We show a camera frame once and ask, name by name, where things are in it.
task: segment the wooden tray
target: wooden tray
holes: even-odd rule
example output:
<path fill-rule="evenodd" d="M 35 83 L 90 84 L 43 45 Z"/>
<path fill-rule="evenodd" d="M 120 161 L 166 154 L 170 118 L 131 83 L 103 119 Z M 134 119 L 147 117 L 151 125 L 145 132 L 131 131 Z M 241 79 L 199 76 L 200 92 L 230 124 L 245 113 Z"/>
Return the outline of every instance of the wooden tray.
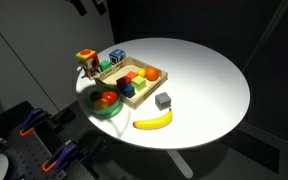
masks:
<path fill-rule="evenodd" d="M 137 72 L 139 68 L 147 69 L 154 67 L 143 63 L 132 57 L 127 57 L 121 62 L 115 64 L 104 72 L 100 73 L 96 78 L 97 84 L 111 84 L 116 85 L 116 80 L 125 76 L 129 71 Z M 135 95 L 132 98 L 128 98 L 121 94 L 121 100 L 133 109 L 138 108 L 146 98 L 148 98 L 160 85 L 167 80 L 167 72 L 156 68 L 159 71 L 159 77 L 156 81 L 146 80 L 146 87 L 140 92 L 135 90 Z"/>

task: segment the blue cube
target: blue cube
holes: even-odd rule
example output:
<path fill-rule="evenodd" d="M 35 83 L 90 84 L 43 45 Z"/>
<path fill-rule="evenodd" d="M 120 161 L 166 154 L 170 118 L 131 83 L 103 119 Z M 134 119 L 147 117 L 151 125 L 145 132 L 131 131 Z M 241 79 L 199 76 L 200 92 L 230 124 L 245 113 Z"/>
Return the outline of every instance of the blue cube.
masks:
<path fill-rule="evenodd" d="M 121 90 L 122 94 L 124 96 L 131 98 L 135 95 L 134 87 L 130 84 L 126 84 L 126 86 Z"/>
<path fill-rule="evenodd" d="M 114 65 L 126 58 L 126 53 L 123 50 L 115 49 L 110 53 L 111 64 Z"/>

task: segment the floor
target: floor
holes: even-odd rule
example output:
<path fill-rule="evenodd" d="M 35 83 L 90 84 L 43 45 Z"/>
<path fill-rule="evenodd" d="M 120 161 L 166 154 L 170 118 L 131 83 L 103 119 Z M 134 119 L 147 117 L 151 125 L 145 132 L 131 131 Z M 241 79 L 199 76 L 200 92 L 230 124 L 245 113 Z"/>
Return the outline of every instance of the floor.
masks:
<path fill-rule="evenodd" d="M 70 108 L 77 114 L 77 118 L 85 118 L 77 103 L 73 103 Z M 88 123 L 88 128 L 95 127 Z M 237 129 L 279 150 L 278 172 L 216 141 L 198 148 L 179 151 L 193 170 L 191 179 L 288 180 L 288 143 L 243 122 Z M 105 138 L 108 146 L 94 164 L 99 180 L 186 179 L 166 151 L 142 149 L 107 136 Z M 267 158 L 267 154 L 264 156 L 261 152 L 257 156 L 260 159 Z"/>

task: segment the dark background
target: dark background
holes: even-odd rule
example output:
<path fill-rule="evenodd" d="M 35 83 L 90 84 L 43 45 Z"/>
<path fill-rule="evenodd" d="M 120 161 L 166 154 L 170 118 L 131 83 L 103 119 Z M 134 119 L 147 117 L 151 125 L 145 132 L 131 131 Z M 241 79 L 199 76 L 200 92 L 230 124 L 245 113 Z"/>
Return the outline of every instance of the dark background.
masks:
<path fill-rule="evenodd" d="M 115 43 L 178 38 L 223 54 L 243 71 L 250 86 L 251 104 L 243 122 L 288 141 L 288 8 L 252 56 L 283 2 L 108 0 L 108 8 Z"/>

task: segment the orange toy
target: orange toy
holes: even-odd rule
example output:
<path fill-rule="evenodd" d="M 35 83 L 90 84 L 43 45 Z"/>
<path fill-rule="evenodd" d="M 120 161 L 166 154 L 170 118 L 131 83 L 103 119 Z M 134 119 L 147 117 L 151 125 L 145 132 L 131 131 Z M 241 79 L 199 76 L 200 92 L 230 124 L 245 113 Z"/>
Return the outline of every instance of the orange toy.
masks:
<path fill-rule="evenodd" d="M 134 78 L 136 78 L 136 76 L 138 76 L 138 74 L 136 72 L 133 72 L 133 71 L 130 71 L 125 75 L 125 77 L 128 77 L 130 79 L 134 79 Z"/>
<path fill-rule="evenodd" d="M 145 78 L 149 81 L 156 81 L 158 78 L 158 70 L 153 67 L 149 67 L 146 69 Z"/>
<path fill-rule="evenodd" d="M 84 49 L 76 54 L 76 58 L 78 64 L 83 68 L 85 76 L 89 79 L 93 79 L 92 76 L 95 75 L 96 72 L 100 73 L 100 61 L 98 60 L 96 51 Z"/>

